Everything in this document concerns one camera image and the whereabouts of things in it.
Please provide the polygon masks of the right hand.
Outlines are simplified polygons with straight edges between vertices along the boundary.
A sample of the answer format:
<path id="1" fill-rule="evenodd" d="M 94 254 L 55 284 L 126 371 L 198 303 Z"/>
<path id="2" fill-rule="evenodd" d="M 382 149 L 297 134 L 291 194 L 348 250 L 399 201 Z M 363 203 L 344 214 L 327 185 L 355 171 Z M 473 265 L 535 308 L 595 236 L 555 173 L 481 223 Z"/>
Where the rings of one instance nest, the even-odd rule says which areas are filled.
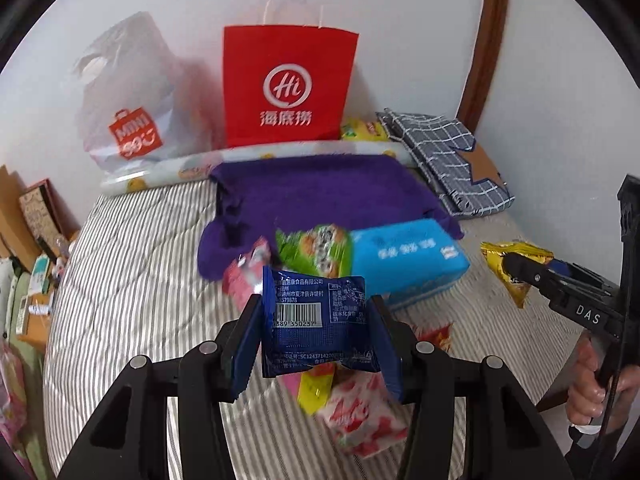
<path id="1" fill-rule="evenodd" d="M 573 382 L 568 388 L 566 414 L 572 424 L 585 426 L 603 414 L 605 388 L 600 387 L 596 379 L 600 364 L 588 333 L 580 336 L 576 350 L 577 360 L 573 368 Z M 608 434 L 626 425 L 639 391 L 639 377 L 639 367 L 635 365 L 626 366 L 620 372 L 616 389 L 620 396 L 614 402 L 608 420 Z"/>

